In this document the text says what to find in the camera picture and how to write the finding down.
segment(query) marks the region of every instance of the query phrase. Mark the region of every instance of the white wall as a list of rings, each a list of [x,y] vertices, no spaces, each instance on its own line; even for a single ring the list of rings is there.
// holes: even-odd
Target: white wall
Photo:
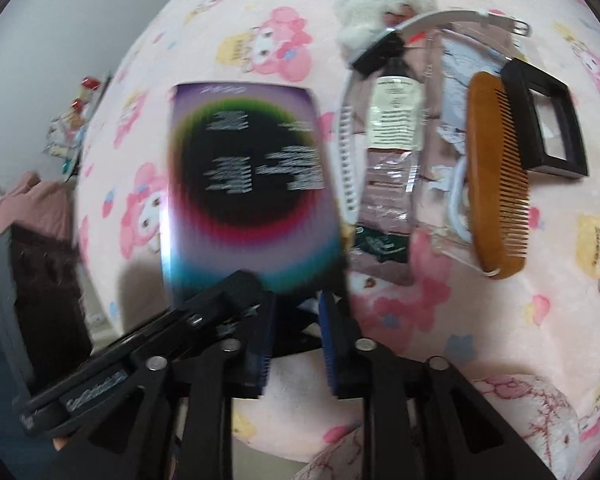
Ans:
[[[81,79],[114,70],[168,0],[11,0],[0,15],[0,184],[59,178],[42,153],[49,120]]]

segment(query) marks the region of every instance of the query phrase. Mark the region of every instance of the dark blue floor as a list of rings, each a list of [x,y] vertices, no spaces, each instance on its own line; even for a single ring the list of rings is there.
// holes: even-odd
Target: dark blue floor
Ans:
[[[16,386],[0,347],[0,458],[16,480],[37,480],[55,450],[48,438],[29,438],[11,409]]]

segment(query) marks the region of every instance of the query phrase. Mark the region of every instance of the bedsheet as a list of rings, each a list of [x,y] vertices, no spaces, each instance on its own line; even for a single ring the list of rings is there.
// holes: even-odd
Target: bedsheet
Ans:
[[[244,80],[309,88],[333,142],[346,71],[335,1],[171,0],[122,60],[90,124],[77,189],[82,259],[120,334],[167,305],[158,251],[172,87]],[[528,442],[545,461],[577,456],[561,475],[576,478],[600,447],[600,24],[583,0],[437,1],[532,25],[545,70],[570,86],[590,177],[531,178],[530,247],[519,275],[490,281],[433,253],[418,231],[415,284],[352,273],[353,312],[365,335],[399,354],[444,355],[471,379],[499,378],[486,383],[495,389],[508,388],[509,374],[550,381],[573,410],[577,438],[549,446],[559,440],[549,419],[529,419],[521,433],[538,438]],[[320,354],[311,352],[274,360],[264,398],[235,402],[234,430],[257,449],[307,461],[360,416],[359,403],[329,398]]]

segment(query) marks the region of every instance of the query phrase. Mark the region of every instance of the plush toy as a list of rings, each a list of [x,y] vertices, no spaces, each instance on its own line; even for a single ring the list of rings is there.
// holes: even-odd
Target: plush toy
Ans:
[[[436,10],[435,0],[339,0],[336,15],[342,24],[338,41],[345,56],[369,46],[373,38],[386,27],[423,12]]]

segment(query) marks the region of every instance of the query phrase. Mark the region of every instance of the brown comb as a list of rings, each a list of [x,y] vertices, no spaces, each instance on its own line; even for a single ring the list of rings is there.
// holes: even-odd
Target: brown comb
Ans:
[[[467,180],[474,247],[495,280],[525,266],[529,182],[520,166],[509,101],[499,78],[478,72],[469,83]]]

